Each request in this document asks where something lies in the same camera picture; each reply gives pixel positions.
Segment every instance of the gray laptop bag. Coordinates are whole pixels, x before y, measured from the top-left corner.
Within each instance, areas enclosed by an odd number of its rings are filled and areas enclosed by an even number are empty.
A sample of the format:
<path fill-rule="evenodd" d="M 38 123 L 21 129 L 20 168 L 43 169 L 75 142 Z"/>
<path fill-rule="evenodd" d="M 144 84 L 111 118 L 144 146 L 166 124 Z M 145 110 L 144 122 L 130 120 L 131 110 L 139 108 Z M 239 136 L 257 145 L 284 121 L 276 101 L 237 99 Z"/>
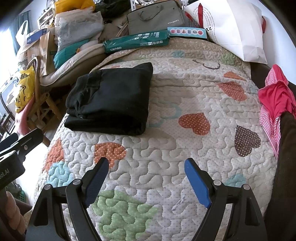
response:
<path fill-rule="evenodd" d="M 127 15 L 129 34 L 139 34 L 168 27 L 186 27 L 187 19 L 174 0 L 155 3 Z"/>

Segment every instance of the yellow plastic bag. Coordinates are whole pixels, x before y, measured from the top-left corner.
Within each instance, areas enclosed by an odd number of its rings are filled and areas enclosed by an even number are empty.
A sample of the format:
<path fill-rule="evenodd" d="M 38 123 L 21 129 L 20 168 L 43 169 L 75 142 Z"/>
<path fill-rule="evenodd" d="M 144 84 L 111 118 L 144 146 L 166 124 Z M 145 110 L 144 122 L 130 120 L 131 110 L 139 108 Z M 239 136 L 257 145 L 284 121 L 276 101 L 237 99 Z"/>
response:
<path fill-rule="evenodd" d="M 56 14 L 88 7 L 93 7 L 94 10 L 96 7 L 93 0 L 59 0 L 55 2 L 54 5 L 56 7 Z"/>
<path fill-rule="evenodd" d="M 28 70 L 20 71 L 20 81 L 15 98 L 15 112 L 19 113 L 33 97 L 35 90 L 35 71 L 31 66 Z"/>

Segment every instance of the window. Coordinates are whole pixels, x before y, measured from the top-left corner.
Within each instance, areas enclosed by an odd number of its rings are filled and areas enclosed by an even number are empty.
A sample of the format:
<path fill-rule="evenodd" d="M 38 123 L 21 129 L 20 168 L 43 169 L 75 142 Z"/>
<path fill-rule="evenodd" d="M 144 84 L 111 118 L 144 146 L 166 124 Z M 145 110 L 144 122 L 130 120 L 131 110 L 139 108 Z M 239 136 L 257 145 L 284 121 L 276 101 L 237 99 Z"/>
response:
<path fill-rule="evenodd" d="M 15 72 L 17 72 L 17 61 L 13 50 L 10 30 L 0 32 L 0 87 Z"/>

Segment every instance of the blue box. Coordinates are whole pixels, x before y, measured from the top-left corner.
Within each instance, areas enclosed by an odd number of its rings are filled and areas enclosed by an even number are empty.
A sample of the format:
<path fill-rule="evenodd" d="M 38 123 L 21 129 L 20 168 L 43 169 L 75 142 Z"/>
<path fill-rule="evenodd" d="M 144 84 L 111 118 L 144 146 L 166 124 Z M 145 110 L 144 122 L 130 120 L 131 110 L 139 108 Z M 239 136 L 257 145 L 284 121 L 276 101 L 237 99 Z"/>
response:
<path fill-rule="evenodd" d="M 170 37 L 191 37 L 207 39 L 207 32 L 204 28 L 172 27 L 168 28 Z"/>
<path fill-rule="evenodd" d="M 47 29 L 44 28 L 44 29 L 41 29 L 38 32 L 32 34 L 30 37 L 27 38 L 27 44 L 30 44 L 30 43 L 35 42 L 36 40 L 39 40 L 42 35 L 46 34 L 46 32 L 47 32 Z"/>

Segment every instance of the green basket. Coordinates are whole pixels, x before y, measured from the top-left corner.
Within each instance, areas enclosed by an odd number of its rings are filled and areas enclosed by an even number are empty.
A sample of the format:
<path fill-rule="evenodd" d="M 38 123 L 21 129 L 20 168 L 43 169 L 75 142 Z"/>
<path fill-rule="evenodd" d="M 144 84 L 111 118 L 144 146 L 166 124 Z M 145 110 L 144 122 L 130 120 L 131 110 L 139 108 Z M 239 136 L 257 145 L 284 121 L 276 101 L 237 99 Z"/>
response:
<path fill-rule="evenodd" d="M 24 190 L 21 190 L 19 192 L 17 199 L 22 202 L 26 202 L 26 194 L 25 194 Z"/>

